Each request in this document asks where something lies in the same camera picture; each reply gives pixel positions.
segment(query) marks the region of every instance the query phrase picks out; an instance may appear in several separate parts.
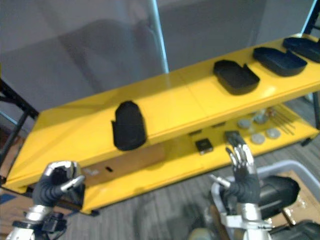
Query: robotic hand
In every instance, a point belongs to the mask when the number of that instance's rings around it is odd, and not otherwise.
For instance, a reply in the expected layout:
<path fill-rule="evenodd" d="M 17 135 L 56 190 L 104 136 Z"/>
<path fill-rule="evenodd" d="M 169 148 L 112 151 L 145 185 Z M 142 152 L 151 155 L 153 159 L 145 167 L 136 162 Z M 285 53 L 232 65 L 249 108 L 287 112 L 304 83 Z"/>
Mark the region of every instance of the robotic hand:
<path fill-rule="evenodd" d="M 237 229 L 234 232 L 234 239 L 271 239 L 268 231 L 272 226 L 262 220 L 258 207 L 260 184 L 251 151 L 237 131 L 226 132 L 226 137 L 233 146 L 234 152 L 229 148 L 226 148 L 226 151 L 232 162 L 235 181 L 230 182 L 223 177 L 214 175 L 210 175 L 210 177 L 225 188 L 225 195 L 236 196 L 237 214 L 221 213 L 221 222 L 228 228 Z"/>
<path fill-rule="evenodd" d="M 80 168 L 76 162 L 50 163 L 32 193 L 34 206 L 29 209 L 24 221 L 13 223 L 14 229 L 6 239 L 49 239 L 47 233 L 63 231 L 65 226 L 63 215 L 58 213 L 52 216 L 53 207 L 62 195 L 77 188 L 84 180 L 85 176 L 80 175 Z"/>

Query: black cable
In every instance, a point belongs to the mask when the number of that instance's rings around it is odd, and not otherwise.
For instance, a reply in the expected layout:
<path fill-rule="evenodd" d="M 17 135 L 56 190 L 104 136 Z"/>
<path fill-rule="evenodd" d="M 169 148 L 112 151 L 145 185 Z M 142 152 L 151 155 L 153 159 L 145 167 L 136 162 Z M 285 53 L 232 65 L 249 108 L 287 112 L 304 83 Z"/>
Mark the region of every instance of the black cable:
<path fill-rule="evenodd" d="M 63 234 L 65 234 L 65 232 L 67 231 L 67 228 L 65 227 L 62 231 L 60 231 L 53 239 L 51 240 L 57 240 L 58 238 L 60 238 Z"/>

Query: black tray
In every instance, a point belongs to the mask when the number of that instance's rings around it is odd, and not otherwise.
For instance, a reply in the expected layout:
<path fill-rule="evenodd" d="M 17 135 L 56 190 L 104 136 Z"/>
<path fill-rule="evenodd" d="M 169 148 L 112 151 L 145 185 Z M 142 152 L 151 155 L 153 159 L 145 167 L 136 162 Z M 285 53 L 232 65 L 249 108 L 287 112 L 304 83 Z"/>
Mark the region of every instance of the black tray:
<path fill-rule="evenodd" d="M 306 38 L 288 37 L 282 45 L 312 61 L 320 63 L 320 43 Z"/>
<path fill-rule="evenodd" d="M 283 77 L 297 75 L 307 65 L 305 60 L 294 55 L 291 51 L 284 53 L 269 47 L 255 48 L 253 57 L 267 69 Z"/>
<path fill-rule="evenodd" d="M 260 78 L 248 68 L 247 64 L 241 67 L 235 61 L 217 61 L 213 67 L 219 83 L 233 95 L 246 94 L 254 90 Z"/>

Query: yellow shelf unit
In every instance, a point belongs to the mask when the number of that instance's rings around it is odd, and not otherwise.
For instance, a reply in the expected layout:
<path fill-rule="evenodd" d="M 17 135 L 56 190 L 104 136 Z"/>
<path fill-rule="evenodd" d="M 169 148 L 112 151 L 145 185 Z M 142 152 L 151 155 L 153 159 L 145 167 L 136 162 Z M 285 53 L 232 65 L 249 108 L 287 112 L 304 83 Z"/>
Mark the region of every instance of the yellow shelf unit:
<path fill-rule="evenodd" d="M 86 188 L 82 212 L 90 213 L 91 210 L 99 207 L 230 164 L 230 159 L 225 150 L 227 146 L 224 138 L 225 131 L 238 130 L 249 144 L 254 155 L 295 143 L 307 137 L 315 137 L 319 133 L 317 129 L 284 105 L 277 105 L 275 109 L 290 119 L 291 126 L 289 124 L 285 124 L 285 126 L 294 133 L 293 135 L 285 133 L 281 127 L 275 125 L 271 120 L 262 125 L 253 122 L 250 129 L 239 129 L 237 127 L 239 119 L 252 120 L 253 115 L 247 114 L 229 120 L 221 126 L 209 126 L 198 134 L 185 134 L 173 138 L 164 142 L 165 161 L 115 180 Z M 262 145 L 251 142 L 251 134 L 261 133 L 266 136 L 266 129 L 274 127 L 281 132 L 281 137 L 278 139 L 265 137 L 265 142 Z M 200 155 L 196 149 L 195 141 L 203 138 L 208 138 L 214 149 L 212 152 Z"/>
<path fill-rule="evenodd" d="M 284 51 L 282 41 L 260 46 Z M 43 111 L 4 186 L 22 193 L 50 162 L 71 160 L 85 167 L 123 154 L 113 144 L 111 120 L 126 100 L 136 102 L 145 118 L 145 147 L 320 90 L 318 63 L 306 59 L 303 72 L 279 77 L 253 59 L 254 47 Z M 244 95 L 229 94 L 212 71 L 221 59 L 247 63 L 260 77 L 258 87 Z"/>

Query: white wall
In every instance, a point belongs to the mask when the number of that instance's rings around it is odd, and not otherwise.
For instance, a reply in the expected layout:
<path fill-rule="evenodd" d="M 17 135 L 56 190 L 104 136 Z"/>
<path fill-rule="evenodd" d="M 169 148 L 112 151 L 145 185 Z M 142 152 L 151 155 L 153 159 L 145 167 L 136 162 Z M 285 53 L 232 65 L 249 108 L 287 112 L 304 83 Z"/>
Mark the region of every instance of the white wall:
<path fill-rule="evenodd" d="M 161 74 L 150 2 L 1 1 L 2 77 L 42 111 Z M 298 33 L 312 2 L 158 0 L 169 68 Z"/>

